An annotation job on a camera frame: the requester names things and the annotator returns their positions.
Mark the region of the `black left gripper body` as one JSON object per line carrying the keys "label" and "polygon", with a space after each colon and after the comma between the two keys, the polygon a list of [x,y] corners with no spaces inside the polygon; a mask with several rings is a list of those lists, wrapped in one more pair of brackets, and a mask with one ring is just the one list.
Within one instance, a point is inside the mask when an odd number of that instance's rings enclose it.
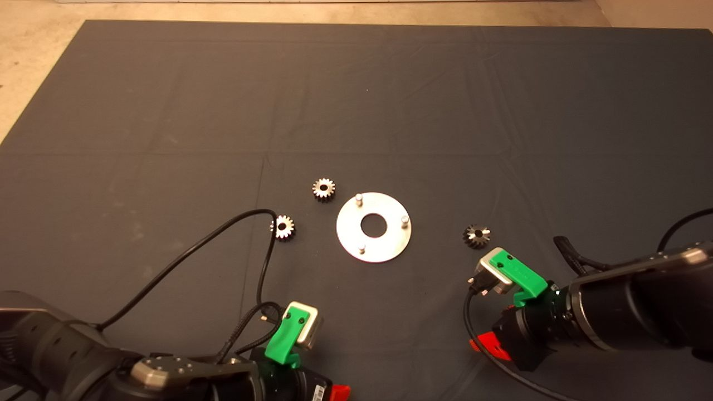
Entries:
{"label": "black left gripper body", "polygon": [[293,369],[265,355],[264,348],[252,350],[262,386],[262,400],[331,400],[332,381],[308,368]]}

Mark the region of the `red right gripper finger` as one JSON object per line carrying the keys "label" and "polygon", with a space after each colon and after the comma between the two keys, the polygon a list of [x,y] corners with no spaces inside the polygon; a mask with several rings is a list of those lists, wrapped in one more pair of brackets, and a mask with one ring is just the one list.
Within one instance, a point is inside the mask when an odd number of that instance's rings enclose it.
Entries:
{"label": "red right gripper finger", "polygon": [[491,353],[495,358],[507,362],[512,361],[512,358],[510,357],[509,353],[504,350],[501,343],[493,332],[485,332],[483,334],[478,335],[477,338],[480,343],[486,348],[486,350],[488,350],[489,353]]}

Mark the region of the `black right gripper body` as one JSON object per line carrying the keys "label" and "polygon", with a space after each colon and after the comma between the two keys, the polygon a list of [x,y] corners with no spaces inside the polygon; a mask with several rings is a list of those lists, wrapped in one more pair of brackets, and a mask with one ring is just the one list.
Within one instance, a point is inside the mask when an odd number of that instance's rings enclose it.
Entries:
{"label": "black right gripper body", "polygon": [[549,355],[575,347],[573,323],[566,319],[567,290],[546,289],[523,307],[502,312],[492,325],[501,348],[521,371],[535,371]]}

